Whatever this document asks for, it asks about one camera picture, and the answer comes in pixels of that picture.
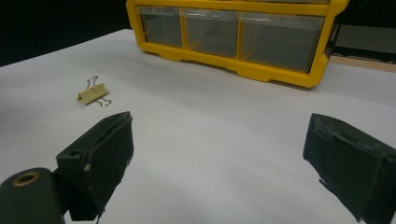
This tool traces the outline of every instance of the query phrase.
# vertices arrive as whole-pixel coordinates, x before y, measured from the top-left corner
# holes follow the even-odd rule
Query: table surface
[[[110,106],[76,100],[92,76]],[[356,223],[303,159],[308,122],[335,117],[396,147],[395,83],[340,64],[310,90],[263,83],[144,53],[119,31],[0,68],[0,182],[53,171],[96,122],[131,111],[134,158],[100,223]]]

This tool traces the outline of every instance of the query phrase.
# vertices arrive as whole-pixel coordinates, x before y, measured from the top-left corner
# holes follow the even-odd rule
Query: yellow plastic frame
[[[277,80],[298,86],[311,88],[321,81],[326,65],[329,61],[325,55],[326,45],[332,31],[335,17],[342,12],[349,0],[331,0],[329,4],[291,4],[291,3],[264,3],[246,1],[220,0],[128,0],[127,10],[129,20],[134,28],[136,43],[143,51],[159,54],[162,58],[180,62],[194,61],[207,63],[228,70],[235,71],[240,77],[247,77],[259,81]],[[236,59],[205,54],[186,49],[186,31],[184,19],[180,17],[181,37],[183,48],[173,48],[146,41],[143,24],[137,7],[195,7],[202,9],[229,9],[246,12],[267,12],[290,15],[323,16],[325,21],[321,30],[318,46],[309,73],[298,72],[285,68],[273,67],[259,63],[250,63],[238,60],[240,44],[236,47]],[[241,32],[238,32],[237,43],[240,43]]]

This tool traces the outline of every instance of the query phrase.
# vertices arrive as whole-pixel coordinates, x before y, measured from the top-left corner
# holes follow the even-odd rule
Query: storage organizer
[[[260,81],[317,85],[334,18],[348,0],[128,0],[137,45]]]

